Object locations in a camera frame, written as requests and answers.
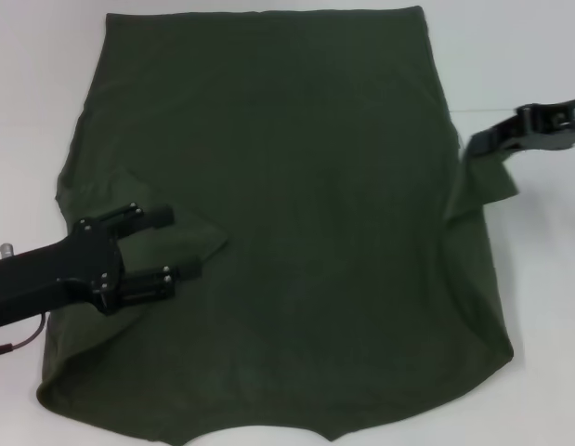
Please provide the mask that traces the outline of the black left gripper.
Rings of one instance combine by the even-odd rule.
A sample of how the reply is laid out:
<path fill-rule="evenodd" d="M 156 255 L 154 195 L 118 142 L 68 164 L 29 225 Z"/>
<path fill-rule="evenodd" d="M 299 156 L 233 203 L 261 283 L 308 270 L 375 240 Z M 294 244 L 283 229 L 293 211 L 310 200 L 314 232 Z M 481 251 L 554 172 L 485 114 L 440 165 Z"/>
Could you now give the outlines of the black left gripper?
<path fill-rule="evenodd" d="M 0 317 L 32 317 L 77 303 L 109 313 L 165 300 L 181 282 L 202 277 L 203 262 L 191 257 L 175 265 L 123 273 L 117 237 L 174 224 L 174 210 L 145 210 L 130 203 L 73 225 L 63 240 L 0 260 Z"/>

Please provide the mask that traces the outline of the dark green shirt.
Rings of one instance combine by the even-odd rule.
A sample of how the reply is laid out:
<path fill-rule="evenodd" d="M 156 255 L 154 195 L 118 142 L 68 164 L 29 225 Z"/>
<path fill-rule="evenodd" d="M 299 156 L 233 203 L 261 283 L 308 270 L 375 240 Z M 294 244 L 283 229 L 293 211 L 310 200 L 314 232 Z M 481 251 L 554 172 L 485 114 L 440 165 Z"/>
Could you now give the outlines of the dark green shirt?
<path fill-rule="evenodd" d="M 132 269 L 197 256 L 175 297 L 54 311 L 37 398 L 130 436 L 231 426 L 339 437 L 462 397 L 514 355 L 483 208 L 419 7 L 110 14 L 57 200 L 176 224 Z"/>

